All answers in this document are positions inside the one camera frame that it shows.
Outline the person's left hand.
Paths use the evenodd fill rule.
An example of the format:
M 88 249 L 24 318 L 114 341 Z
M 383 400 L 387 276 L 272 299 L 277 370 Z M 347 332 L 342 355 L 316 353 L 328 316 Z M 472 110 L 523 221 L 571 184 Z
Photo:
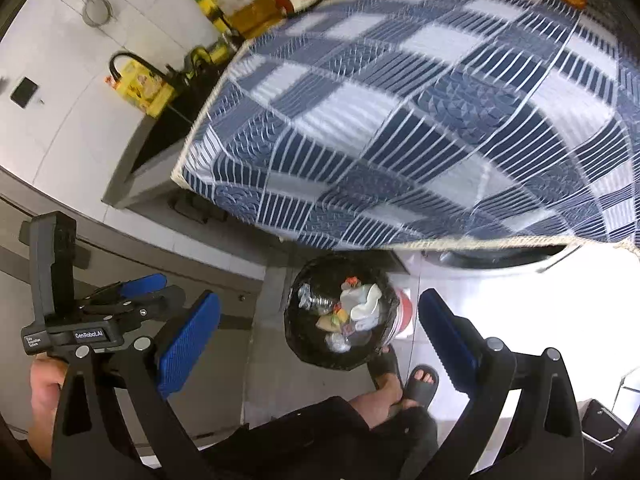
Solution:
M 27 434 L 30 447 L 43 463 L 50 465 L 52 440 L 58 402 L 68 365 L 46 354 L 38 354 L 30 368 L 32 426 Z

